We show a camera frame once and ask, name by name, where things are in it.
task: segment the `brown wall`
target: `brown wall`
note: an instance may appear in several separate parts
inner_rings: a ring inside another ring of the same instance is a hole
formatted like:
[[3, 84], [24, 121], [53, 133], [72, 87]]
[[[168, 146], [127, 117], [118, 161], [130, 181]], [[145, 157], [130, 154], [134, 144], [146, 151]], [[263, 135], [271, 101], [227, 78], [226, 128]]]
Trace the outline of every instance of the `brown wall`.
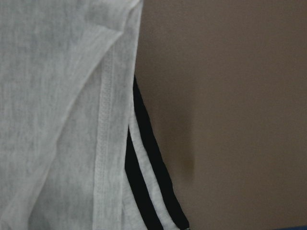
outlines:
[[136, 75], [192, 230], [307, 225], [307, 1], [145, 0]]

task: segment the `clothing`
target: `clothing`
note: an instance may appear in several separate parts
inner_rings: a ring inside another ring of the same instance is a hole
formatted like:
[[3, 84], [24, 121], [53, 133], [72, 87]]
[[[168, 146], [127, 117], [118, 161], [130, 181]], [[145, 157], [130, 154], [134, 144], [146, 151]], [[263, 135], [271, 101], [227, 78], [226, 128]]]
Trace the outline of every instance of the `clothing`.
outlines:
[[132, 114], [142, 5], [0, 1], [0, 230], [150, 229], [132, 149], [163, 228], [188, 227]]

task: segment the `black stripe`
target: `black stripe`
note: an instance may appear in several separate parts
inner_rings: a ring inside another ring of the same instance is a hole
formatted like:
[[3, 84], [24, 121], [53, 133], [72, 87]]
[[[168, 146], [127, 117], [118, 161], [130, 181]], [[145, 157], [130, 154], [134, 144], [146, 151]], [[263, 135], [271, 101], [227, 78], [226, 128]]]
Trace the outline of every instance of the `black stripe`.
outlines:
[[147, 229], [163, 230], [162, 224], [157, 216], [157, 213], [155, 212], [146, 183], [140, 170], [138, 158], [133, 147], [129, 130], [127, 136], [125, 171], [134, 199]]
[[179, 229], [189, 229], [189, 222], [184, 215], [181, 206], [174, 194], [173, 184], [167, 171], [167, 168], [163, 162], [157, 141], [154, 137], [150, 119], [143, 103], [135, 76], [133, 82], [133, 99], [134, 110], [141, 133], [141, 139], [147, 151], [149, 161], [153, 168], [153, 172], [157, 178], [166, 209], [173, 222], [177, 225]]

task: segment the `brown background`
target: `brown background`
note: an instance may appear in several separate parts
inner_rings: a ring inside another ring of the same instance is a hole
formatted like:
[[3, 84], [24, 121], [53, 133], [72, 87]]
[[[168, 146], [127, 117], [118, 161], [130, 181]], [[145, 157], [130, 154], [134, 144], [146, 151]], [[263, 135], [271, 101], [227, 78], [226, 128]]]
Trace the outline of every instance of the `brown background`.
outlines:
[[307, 225], [307, 1], [145, 0], [136, 75], [192, 230]]

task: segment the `brown surface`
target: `brown surface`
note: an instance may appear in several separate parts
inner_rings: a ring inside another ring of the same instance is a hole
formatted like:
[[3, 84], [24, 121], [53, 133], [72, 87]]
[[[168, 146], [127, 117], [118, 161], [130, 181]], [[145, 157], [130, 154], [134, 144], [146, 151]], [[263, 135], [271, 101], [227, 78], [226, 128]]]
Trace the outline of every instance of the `brown surface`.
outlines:
[[136, 74], [193, 230], [307, 225], [307, 1], [145, 0]]

